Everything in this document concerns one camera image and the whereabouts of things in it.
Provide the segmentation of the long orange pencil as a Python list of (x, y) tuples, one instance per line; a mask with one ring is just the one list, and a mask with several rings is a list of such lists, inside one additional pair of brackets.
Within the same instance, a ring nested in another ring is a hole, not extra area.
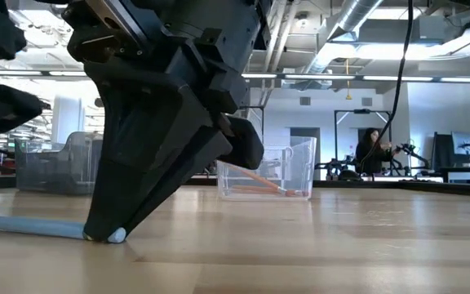
[(281, 186), (274, 184), (272, 181), (267, 180), (266, 178), (256, 175), (252, 171), (248, 171), (244, 168), (237, 167), (231, 164), (228, 164), (228, 167), (241, 172), (245, 176), (250, 177), (252, 180), (255, 180), (262, 184), (262, 186), (238, 186), (238, 189), (248, 190), (248, 191), (257, 191), (260, 193), (268, 193), (268, 194), (278, 194), (283, 195), (286, 197), (303, 197), (304, 192), (301, 190), (292, 190), (292, 189), (284, 189)]

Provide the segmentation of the light blue pen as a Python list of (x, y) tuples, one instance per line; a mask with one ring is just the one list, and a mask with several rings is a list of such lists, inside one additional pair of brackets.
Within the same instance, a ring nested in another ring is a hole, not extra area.
[(74, 238), (100, 243), (123, 243), (131, 227), (116, 216), (90, 213), (86, 222), (22, 216), (0, 216), (0, 231)]

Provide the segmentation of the clear plastic bin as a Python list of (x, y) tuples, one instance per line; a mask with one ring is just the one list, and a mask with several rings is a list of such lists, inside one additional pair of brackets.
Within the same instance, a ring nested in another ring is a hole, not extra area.
[(223, 200), (233, 201), (295, 201), (308, 200), (312, 196), (317, 139), (314, 137), (270, 137), (264, 146), (264, 155), (254, 172), (284, 189), (301, 190), (303, 197), (286, 197), (238, 189), (238, 186), (262, 186), (228, 163), (217, 163), (217, 188)]

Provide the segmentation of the dark grey translucent bin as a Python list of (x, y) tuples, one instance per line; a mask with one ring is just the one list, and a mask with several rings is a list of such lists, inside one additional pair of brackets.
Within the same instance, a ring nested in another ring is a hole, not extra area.
[(102, 135), (82, 131), (71, 133), (63, 144), (16, 139), (17, 189), (92, 194), (102, 143)]

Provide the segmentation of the person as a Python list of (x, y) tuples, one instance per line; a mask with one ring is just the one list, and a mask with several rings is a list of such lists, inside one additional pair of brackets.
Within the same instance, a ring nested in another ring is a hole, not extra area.
[(357, 172), (366, 175), (379, 174), (383, 163), (390, 162), (395, 154), (391, 142), (379, 142), (378, 129), (367, 128), (356, 147)]

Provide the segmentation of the background computer monitor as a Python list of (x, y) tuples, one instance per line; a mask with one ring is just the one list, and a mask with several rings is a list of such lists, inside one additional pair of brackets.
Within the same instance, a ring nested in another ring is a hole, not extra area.
[(453, 131), (451, 137), (455, 154), (470, 155), (470, 133)]

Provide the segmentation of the black background gantry frame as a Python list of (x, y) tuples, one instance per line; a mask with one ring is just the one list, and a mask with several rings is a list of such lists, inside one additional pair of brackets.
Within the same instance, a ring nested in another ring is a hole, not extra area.
[(392, 113), (387, 110), (371, 110), (371, 109), (353, 109), (353, 110), (335, 110), (334, 111), (334, 134), (335, 134), (335, 158), (339, 159), (339, 124), (349, 115), (369, 115), (375, 114), (384, 123), (391, 118)]

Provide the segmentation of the silver ceiling ventilation duct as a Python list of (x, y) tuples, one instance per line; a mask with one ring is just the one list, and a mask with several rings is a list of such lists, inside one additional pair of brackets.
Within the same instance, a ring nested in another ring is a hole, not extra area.
[(303, 70), (304, 74), (321, 74), (330, 62), (337, 58), (336, 51), (330, 49), (330, 41), (347, 33), (354, 35), (384, 0), (344, 0), (339, 13), (322, 22), (317, 33), (318, 52)]

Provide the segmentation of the black aluminium table frame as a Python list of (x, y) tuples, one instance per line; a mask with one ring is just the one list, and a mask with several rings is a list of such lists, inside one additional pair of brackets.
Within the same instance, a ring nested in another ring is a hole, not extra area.
[(340, 181), (315, 180), (313, 188), (332, 189), (405, 189), (439, 194), (457, 194), (470, 196), (470, 185), (425, 182), (415, 180), (402, 181)]

